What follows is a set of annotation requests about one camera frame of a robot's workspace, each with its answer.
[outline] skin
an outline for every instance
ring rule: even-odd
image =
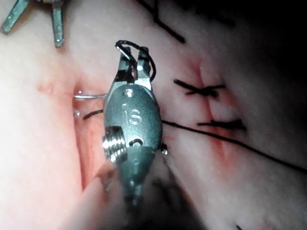
[[[3,21],[12,1],[1,5]],[[65,47],[56,50],[49,10],[31,3],[12,33],[0,34],[0,124],[5,130],[0,136],[0,229],[71,229],[66,223],[77,218],[72,213],[82,216],[80,207],[91,196],[82,195],[85,187],[85,194],[96,191],[93,196],[102,197],[94,213],[106,212],[101,182],[112,166],[101,147],[103,115],[87,121],[74,116],[75,110],[85,115],[101,109],[103,101],[74,102],[72,96],[108,92],[117,72],[114,44],[119,39],[149,47],[163,120],[233,138],[307,168],[306,83],[296,74],[300,67],[292,65],[294,54],[283,53],[284,30],[272,32],[270,25],[241,17],[229,29],[165,1],[161,19],[186,38],[183,45],[136,2],[89,0],[67,4]],[[218,98],[186,96],[174,79],[198,88],[225,84],[226,89],[218,90]],[[236,119],[242,119],[246,132],[196,125]],[[306,174],[235,144],[167,125],[163,129],[167,164],[207,229],[306,227]],[[94,223],[98,220],[92,219],[91,229],[100,225]]]

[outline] needle driver jaw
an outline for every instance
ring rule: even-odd
[[[64,44],[63,32],[63,0],[37,0],[43,3],[52,4],[52,29],[54,36],[54,46],[59,48]],[[9,15],[1,26],[1,32],[5,35],[11,31],[25,9],[28,7],[29,0],[17,0]]]

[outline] metal needle driver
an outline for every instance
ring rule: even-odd
[[[37,0],[38,2],[52,4],[52,29],[54,36],[54,45],[56,48],[63,46],[63,0]],[[1,32],[7,35],[16,22],[19,20],[25,9],[27,8],[29,0],[17,0],[5,19],[1,27]]]
[[[1,26],[1,32],[7,35],[27,8],[29,0],[17,0]]]

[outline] engraved text 1s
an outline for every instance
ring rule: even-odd
[[[137,109],[129,109],[128,105],[125,103],[121,106],[124,110],[124,119],[126,120],[126,124],[129,125],[138,125],[142,122],[141,113]]]

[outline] black suture thread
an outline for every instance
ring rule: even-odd
[[[175,122],[169,122],[169,121],[165,121],[165,120],[162,120],[162,123],[166,124],[166,125],[169,125],[169,126],[172,126],[172,127],[175,127],[175,128],[180,128],[180,129],[183,129],[183,130],[187,130],[187,131],[191,131],[191,132],[194,132],[194,133],[199,133],[199,134],[203,134],[203,135],[207,135],[207,136],[210,136],[210,137],[213,137],[213,138],[216,138],[216,139],[219,139],[219,140],[223,140],[223,141],[227,141],[229,143],[233,143],[233,144],[236,144],[238,146],[241,146],[243,148],[246,148],[262,157],[265,157],[273,162],[276,162],[278,164],[281,164],[287,168],[290,168],[290,169],[293,169],[293,170],[297,170],[301,173],[306,173],[307,174],[307,169],[304,169],[304,168],[301,168],[299,166],[296,166],[296,165],[292,165],[290,163],[287,163],[287,162],[284,162],[280,159],[277,159],[273,156],[270,156],[264,152],[261,152],[251,146],[248,146],[247,144],[244,144],[243,142],[241,141],[238,141],[238,140],[235,140],[235,139],[231,139],[231,138],[226,138],[226,137],[223,137],[223,136],[220,136],[220,135],[217,135],[217,134],[214,134],[214,133],[210,133],[210,132],[205,132],[205,131],[202,131],[202,130],[197,130],[197,129],[193,129],[193,128],[189,128],[189,127],[185,127],[185,126],[182,126],[182,125],[179,125]]]
[[[230,122],[222,122],[222,121],[213,121],[210,123],[197,123],[198,126],[213,126],[213,127],[222,127],[227,129],[242,129],[246,131],[246,127],[242,124],[241,119],[230,121]]]
[[[189,85],[189,84],[187,84],[187,83],[185,83],[185,82],[183,82],[181,80],[178,80],[178,79],[175,79],[174,83],[176,85],[181,86],[182,88],[191,90],[191,92],[187,92],[186,95],[198,93],[198,94],[200,94],[202,96],[209,96],[209,95],[211,95],[212,97],[218,97],[219,93],[217,91],[215,91],[214,89],[226,88],[225,85],[215,85],[215,86],[207,86],[205,88],[198,89],[198,88],[196,88],[196,87],[194,87],[192,85]]]
[[[92,111],[92,112],[90,112],[89,114],[85,115],[85,116],[83,117],[83,120],[86,120],[86,119],[88,119],[88,118],[90,118],[90,117],[92,117],[92,116],[94,116],[94,115],[96,115],[96,114],[101,114],[101,113],[103,113],[103,112],[104,112],[103,109],[96,110],[96,111]]]
[[[156,70],[156,67],[155,67],[155,63],[154,63],[152,57],[149,55],[149,53],[145,49],[140,47],[139,45],[135,44],[134,42],[130,42],[130,41],[127,41],[127,40],[118,40],[115,43],[115,47],[120,47],[121,49],[125,50],[126,55],[129,56],[132,60],[134,59],[134,57],[132,56],[132,54],[130,52],[127,52],[127,50],[122,45],[132,46],[133,48],[135,48],[137,50],[143,51],[147,55],[149,62],[152,65],[152,69],[153,69],[153,74],[150,77],[150,81],[153,81],[156,74],[157,74],[157,70]]]
[[[146,2],[144,2],[144,0],[138,0],[138,2],[153,15],[154,22],[157,23],[162,29],[166,30],[171,36],[173,36],[179,42],[183,44],[186,42],[183,36],[176,33],[174,30],[172,30],[169,26],[167,26],[159,19],[158,0],[154,0],[153,8],[150,5],[148,5]]]
[[[211,95],[212,97],[218,97],[219,93],[214,89],[221,89],[221,88],[225,88],[225,85],[207,86],[205,88],[196,89],[191,92],[188,92],[186,93],[186,95],[199,93],[200,95],[203,95],[203,96]]]

